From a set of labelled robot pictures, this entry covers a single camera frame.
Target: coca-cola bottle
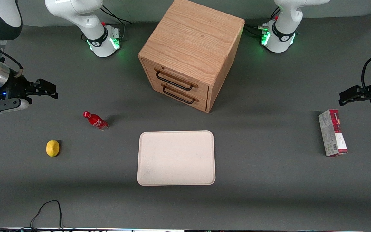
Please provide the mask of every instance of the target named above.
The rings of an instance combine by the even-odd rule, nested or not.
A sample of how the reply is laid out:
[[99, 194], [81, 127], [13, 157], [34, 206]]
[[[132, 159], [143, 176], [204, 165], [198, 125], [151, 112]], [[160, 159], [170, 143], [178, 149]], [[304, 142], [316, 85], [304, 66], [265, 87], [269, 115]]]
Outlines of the coca-cola bottle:
[[88, 122], [90, 122], [91, 125], [97, 127], [98, 129], [104, 131], [108, 129], [108, 123], [104, 121], [102, 118], [100, 118], [96, 114], [91, 114], [88, 111], [84, 112], [84, 118], [88, 119]]

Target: drawer handle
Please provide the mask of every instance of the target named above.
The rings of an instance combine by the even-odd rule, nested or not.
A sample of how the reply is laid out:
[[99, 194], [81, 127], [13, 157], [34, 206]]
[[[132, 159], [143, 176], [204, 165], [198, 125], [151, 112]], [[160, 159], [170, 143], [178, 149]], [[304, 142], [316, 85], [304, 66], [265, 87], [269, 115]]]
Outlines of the drawer handle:
[[194, 98], [193, 98], [192, 101], [184, 100], [184, 99], [182, 99], [181, 97], [177, 97], [176, 95], [174, 95], [174, 94], [172, 94], [172, 93], [169, 93], [169, 92], [165, 91], [166, 88], [167, 88], [166, 86], [164, 86], [164, 87], [162, 88], [163, 93], [165, 93], [165, 94], [167, 94], [167, 95], [169, 95], [169, 96], [171, 96], [171, 97], [173, 97], [173, 98], [175, 98], [175, 99], [178, 99], [178, 100], [182, 101], [183, 103], [187, 103], [187, 104], [193, 104], [193, 103], [194, 103], [194, 100], [195, 100]]
[[159, 76], [159, 73], [160, 73], [160, 71], [157, 71], [156, 76], [157, 76], [157, 78], [160, 79], [161, 81], [167, 82], [167, 83], [169, 83], [169, 84], [171, 84], [171, 85], [174, 85], [175, 87], [178, 87], [178, 88], [180, 88], [180, 89], [182, 89], [182, 90], [185, 90], [185, 91], [190, 91], [190, 90], [193, 88], [193, 85], [190, 85], [190, 87], [186, 88], [186, 87], [181, 86], [181, 85], [179, 85], [179, 84], [175, 84], [175, 83], [172, 82], [172, 81], [169, 81], [169, 80], [167, 80], [167, 79], [164, 79], [164, 78], [160, 77], [160, 76]]

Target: yellow lemon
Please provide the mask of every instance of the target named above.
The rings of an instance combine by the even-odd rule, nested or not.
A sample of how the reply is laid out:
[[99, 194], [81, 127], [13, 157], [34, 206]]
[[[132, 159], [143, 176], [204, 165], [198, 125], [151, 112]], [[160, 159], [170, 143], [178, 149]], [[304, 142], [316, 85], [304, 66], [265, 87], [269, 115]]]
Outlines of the yellow lemon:
[[51, 157], [58, 155], [59, 143], [55, 140], [49, 141], [47, 143], [47, 154]]

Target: plastic tray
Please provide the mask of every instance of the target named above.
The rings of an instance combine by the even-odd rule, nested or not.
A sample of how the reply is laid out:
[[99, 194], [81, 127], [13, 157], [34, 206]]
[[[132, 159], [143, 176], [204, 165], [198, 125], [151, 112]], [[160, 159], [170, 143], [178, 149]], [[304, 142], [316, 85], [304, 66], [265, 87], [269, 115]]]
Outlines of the plastic tray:
[[144, 132], [140, 136], [140, 185], [211, 185], [214, 181], [214, 137], [210, 131]]

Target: gray tabletop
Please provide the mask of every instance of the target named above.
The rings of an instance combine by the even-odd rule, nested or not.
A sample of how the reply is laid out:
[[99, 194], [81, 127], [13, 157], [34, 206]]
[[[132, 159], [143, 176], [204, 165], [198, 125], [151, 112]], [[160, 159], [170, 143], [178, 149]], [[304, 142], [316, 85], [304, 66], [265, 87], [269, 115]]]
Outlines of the gray tabletop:
[[[75, 26], [25, 27], [7, 44], [26, 78], [56, 84], [59, 98], [0, 115], [0, 227], [27, 226], [57, 199], [71, 227], [371, 231], [371, 105], [340, 108], [349, 148], [340, 157], [325, 157], [317, 118], [360, 84], [371, 15], [305, 19], [283, 54], [244, 34], [210, 114], [152, 90], [137, 54], [155, 26], [129, 25], [104, 59]], [[93, 128], [84, 111], [111, 127]], [[215, 183], [138, 185], [140, 134], [181, 130], [213, 132]], [[49, 140], [61, 141], [56, 158]], [[57, 225], [47, 205], [36, 226]]]

